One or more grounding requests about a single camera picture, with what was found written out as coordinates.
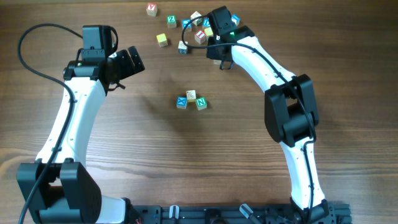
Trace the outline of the yellow top block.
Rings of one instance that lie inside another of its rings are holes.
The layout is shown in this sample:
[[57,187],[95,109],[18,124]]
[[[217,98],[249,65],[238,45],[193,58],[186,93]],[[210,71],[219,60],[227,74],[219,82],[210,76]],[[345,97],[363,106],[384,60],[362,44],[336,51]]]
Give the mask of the yellow top block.
[[212,31],[211,27],[206,28],[204,31],[205,31],[205,34],[206,34],[206,39],[209,39],[210,37],[213,37],[213,31]]

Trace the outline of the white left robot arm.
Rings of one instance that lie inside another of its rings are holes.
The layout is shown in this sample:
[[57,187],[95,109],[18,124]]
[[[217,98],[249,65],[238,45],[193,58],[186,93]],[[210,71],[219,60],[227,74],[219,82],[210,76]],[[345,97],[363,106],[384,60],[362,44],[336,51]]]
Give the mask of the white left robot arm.
[[17,171],[22,213],[29,212],[35,223],[142,223],[128,199],[101,193],[86,169],[86,151],[108,86],[144,69],[134,46],[69,62],[50,136],[35,161]]

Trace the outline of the blue X letter block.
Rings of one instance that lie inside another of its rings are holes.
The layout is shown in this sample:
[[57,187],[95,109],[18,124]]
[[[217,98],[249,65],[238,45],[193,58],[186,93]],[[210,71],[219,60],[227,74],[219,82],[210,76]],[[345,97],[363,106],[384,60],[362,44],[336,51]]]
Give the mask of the blue X letter block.
[[179,109],[186,109],[187,108],[187,98],[178,96],[177,102],[176,102],[176,107]]

